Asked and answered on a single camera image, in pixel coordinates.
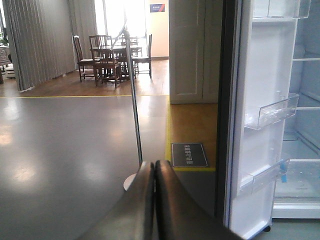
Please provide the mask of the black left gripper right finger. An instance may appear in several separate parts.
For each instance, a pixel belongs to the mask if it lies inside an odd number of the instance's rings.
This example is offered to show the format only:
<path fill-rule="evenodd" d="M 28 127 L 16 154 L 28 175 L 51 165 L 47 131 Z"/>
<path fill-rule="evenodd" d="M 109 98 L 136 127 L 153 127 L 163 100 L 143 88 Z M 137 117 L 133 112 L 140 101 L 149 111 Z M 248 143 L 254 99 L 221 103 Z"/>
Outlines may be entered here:
<path fill-rule="evenodd" d="M 155 210 L 160 240 L 240 240 L 190 196 L 170 163 L 155 163 Z"/>

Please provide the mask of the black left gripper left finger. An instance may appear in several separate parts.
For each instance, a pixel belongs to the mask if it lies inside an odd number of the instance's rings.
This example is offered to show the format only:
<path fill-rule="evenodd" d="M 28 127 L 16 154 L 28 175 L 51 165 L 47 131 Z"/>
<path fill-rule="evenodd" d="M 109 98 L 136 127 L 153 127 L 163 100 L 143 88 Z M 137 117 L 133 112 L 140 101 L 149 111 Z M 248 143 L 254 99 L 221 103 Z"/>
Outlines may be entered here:
<path fill-rule="evenodd" d="M 150 240 L 154 223 L 155 167 L 143 162 L 121 199 L 79 240 Z"/>

